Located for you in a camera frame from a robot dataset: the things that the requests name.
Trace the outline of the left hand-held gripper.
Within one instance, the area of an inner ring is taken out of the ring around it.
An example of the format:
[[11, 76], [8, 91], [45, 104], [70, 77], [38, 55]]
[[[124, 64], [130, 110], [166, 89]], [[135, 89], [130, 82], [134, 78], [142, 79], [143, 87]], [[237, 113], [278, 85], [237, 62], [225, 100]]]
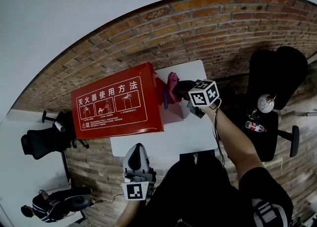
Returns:
[[142, 201], [150, 199], [154, 192], [156, 175], [149, 174], [150, 166], [145, 147], [138, 143], [134, 145], [123, 159], [123, 170], [139, 171], [123, 173], [124, 182], [121, 184], [126, 200]]

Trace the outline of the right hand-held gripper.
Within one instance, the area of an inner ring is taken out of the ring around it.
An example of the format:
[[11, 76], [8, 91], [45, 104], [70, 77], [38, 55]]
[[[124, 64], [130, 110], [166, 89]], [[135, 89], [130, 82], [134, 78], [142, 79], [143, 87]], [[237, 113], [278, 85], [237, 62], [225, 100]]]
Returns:
[[192, 114], [200, 119], [205, 115], [202, 107], [213, 106], [217, 108], [221, 105], [216, 82], [212, 80], [198, 80], [197, 82], [191, 80], [179, 81], [177, 97], [180, 100], [189, 100], [187, 107]]

